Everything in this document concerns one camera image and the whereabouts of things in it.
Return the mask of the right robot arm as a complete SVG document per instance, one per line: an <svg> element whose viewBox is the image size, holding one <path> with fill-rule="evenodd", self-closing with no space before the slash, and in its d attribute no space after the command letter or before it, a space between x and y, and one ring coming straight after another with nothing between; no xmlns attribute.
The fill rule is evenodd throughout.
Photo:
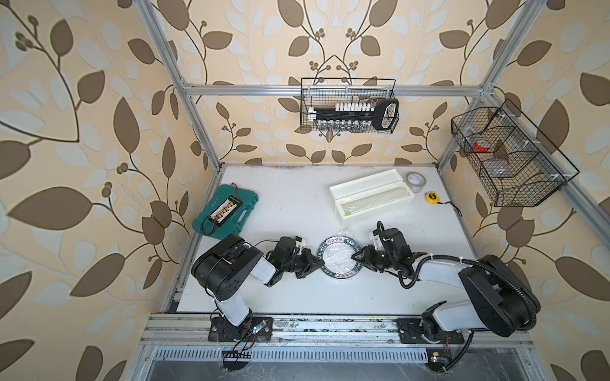
<svg viewBox="0 0 610 381"><path fill-rule="evenodd" d="M507 338L535 327L541 310L539 300L499 257L469 260L414 252L400 230L386 229L381 222L369 236L371 244L352 256L362 267L397 278L405 290L419 282L435 282L467 295L463 301L441 301L427 308L416 328L409 331L411 335L436 344L462 330Z"/></svg>

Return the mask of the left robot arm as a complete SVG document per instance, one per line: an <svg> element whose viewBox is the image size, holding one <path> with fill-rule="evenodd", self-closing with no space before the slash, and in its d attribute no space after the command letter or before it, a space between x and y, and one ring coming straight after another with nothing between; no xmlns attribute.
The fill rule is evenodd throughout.
<svg viewBox="0 0 610 381"><path fill-rule="evenodd" d="M253 278L266 287L273 287L285 273L304 279L325 265L324 260L305 247L301 237L282 237L274 244L273 250L264 253L255 244L232 233L194 262L191 275L211 296L219 313L211 319L209 341L270 341L274 319L254 315L240 292L243 284Z"/></svg>

